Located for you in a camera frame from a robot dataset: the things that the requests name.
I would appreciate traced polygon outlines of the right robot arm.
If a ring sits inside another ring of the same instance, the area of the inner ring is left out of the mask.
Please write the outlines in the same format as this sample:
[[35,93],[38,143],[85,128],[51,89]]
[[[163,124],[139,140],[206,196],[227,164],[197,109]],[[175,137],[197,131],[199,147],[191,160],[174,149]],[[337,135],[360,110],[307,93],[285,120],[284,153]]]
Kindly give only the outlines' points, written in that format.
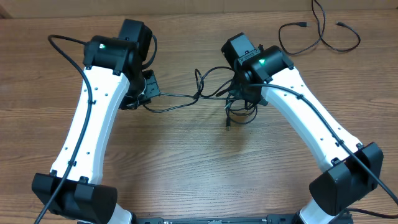
[[348,207],[377,188],[384,155],[347,132],[304,83],[293,61],[277,46],[255,47],[243,33],[221,51],[235,74],[229,95],[247,110],[273,105],[310,149],[321,175],[310,183],[311,201],[289,223],[352,223]]

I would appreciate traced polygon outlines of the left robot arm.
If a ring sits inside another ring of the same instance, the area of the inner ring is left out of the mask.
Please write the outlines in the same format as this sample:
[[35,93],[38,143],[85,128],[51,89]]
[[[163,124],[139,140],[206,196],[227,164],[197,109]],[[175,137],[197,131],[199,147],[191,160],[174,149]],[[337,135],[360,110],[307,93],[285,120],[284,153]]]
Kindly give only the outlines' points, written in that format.
[[114,38],[94,36],[84,43],[76,69],[83,79],[67,138],[48,174],[36,174],[32,191],[50,212],[78,223],[135,223],[117,202],[116,188],[102,183],[106,146],[118,110],[134,110],[160,95],[150,45],[152,31],[126,19]]

